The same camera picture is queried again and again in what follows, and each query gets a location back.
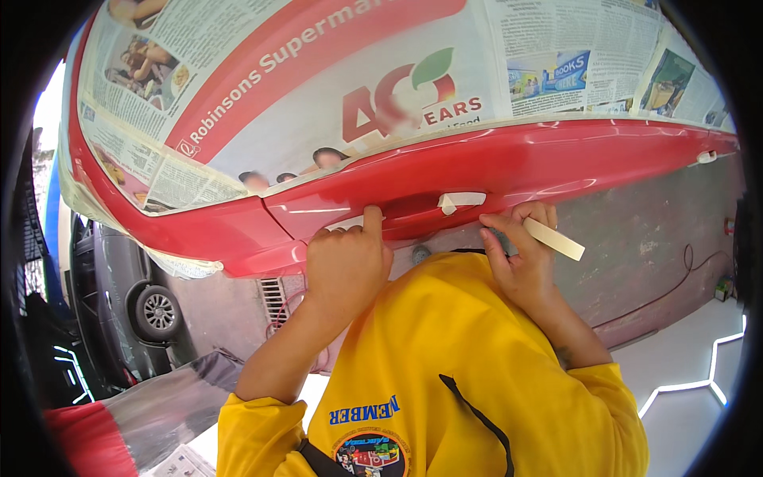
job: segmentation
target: red cloth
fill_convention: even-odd
[[[100,401],[44,412],[50,432],[80,477],[137,477],[117,423]]]

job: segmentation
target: tire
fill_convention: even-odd
[[[178,299],[161,285],[147,286],[135,303],[135,321],[146,338],[157,343],[174,337],[183,322]]]

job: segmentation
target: roll of masking tape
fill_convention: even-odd
[[[529,217],[526,218],[522,222],[522,226],[525,227],[525,230],[527,230],[535,240],[538,240],[540,243],[545,243],[557,252],[562,253],[573,260],[580,261],[580,257],[583,256],[585,247],[575,242],[573,239],[560,234],[556,230],[541,224],[535,219]]]

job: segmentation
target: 40 years logo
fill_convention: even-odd
[[[390,134],[404,137],[414,133],[424,121],[432,125],[478,111],[482,107],[479,98],[451,105],[441,104],[456,97],[456,84],[448,74],[452,59],[453,48],[444,48],[419,63],[393,69],[381,78],[374,90],[375,109],[371,102],[371,90],[367,86],[345,95],[342,103],[344,141],[350,143],[373,131],[378,131],[382,137]],[[439,109],[428,111],[438,104]]]

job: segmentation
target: gray car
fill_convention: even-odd
[[[177,298],[153,284],[151,260],[129,237],[72,213],[69,303],[90,361],[107,386],[169,372],[166,347],[182,325]]]

